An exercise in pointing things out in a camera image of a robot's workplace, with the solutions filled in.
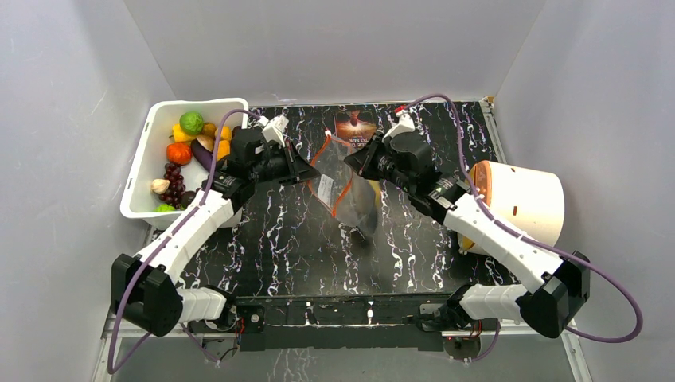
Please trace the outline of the yellow pear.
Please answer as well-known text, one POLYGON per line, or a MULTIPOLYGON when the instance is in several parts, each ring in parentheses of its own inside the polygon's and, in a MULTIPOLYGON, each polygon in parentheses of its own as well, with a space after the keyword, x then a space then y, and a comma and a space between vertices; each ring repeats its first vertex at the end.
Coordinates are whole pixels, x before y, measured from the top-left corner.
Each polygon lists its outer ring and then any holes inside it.
POLYGON ((378 181, 370 181, 369 183, 370 183, 371 187, 373 188, 374 198, 375 198, 376 205, 377 205, 378 207, 381 207, 382 202, 381 202, 381 187, 380 187, 380 183, 379 183, 378 181))

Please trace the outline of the clear zip top bag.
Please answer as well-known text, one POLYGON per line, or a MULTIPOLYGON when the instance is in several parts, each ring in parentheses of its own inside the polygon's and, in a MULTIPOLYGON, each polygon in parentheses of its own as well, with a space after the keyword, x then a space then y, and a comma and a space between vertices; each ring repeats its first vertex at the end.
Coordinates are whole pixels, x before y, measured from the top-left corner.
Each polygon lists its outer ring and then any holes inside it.
POLYGON ((310 162, 321 173, 320 177, 309 182, 312 195, 318 199, 335 220, 348 228, 354 227, 346 224, 347 195, 353 179, 358 175, 345 164, 344 159, 356 151, 355 145, 340 139, 335 134, 331 134, 330 131, 326 131, 322 147, 310 162))

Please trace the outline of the grey toy fish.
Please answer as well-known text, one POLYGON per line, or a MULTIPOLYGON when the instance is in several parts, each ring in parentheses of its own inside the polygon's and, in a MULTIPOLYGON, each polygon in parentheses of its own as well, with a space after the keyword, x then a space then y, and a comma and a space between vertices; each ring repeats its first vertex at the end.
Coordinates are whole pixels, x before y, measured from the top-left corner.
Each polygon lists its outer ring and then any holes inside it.
POLYGON ((347 195, 347 222, 364 236, 372 236, 377 230, 380 207, 376 205, 371 180, 356 176, 347 195))

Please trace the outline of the green round fruit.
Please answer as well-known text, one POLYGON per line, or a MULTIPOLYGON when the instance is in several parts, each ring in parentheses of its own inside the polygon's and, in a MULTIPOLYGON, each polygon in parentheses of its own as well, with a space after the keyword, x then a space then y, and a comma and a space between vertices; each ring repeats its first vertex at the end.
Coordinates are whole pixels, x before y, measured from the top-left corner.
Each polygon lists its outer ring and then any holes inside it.
POLYGON ((180 128, 188 135, 199 135, 203 130, 204 124, 202 115, 196 111, 186 112, 179 119, 180 128))

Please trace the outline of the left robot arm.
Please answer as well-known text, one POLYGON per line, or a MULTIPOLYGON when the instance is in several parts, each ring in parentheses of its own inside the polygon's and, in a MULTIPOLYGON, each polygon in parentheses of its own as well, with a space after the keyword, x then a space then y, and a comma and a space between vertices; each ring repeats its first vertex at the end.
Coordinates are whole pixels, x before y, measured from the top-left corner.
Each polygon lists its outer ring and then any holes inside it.
POLYGON ((183 213, 136 255, 122 254, 112 264, 115 320, 156 337, 196 321, 219 331, 233 328, 235 296, 215 286, 181 288, 181 273, 205 241, 252 198, 258 184, 296 185, 320 175, 285 138, 268 138, 256 129, 235 134, 230 154, 216 163, 183 213))

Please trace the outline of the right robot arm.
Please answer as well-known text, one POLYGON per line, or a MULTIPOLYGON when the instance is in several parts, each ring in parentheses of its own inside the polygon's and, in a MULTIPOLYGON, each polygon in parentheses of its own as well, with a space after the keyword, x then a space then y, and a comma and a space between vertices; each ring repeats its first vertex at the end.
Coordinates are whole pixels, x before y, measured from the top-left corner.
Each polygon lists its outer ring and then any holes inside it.
POLYGON ((469 329, 482 319, 524 322, 557 338, 588 300, 590 271, 584 255, 562 259, 515 228, 502 228, 480 209, 467 183, 437 170, 433 149, 415 133, 375 134, 345 164, 367 180, 391 182, 421 214, 466 236, 517 277, 505 286, 466 284, 436 311, 422 311, 426 331, 469 329))

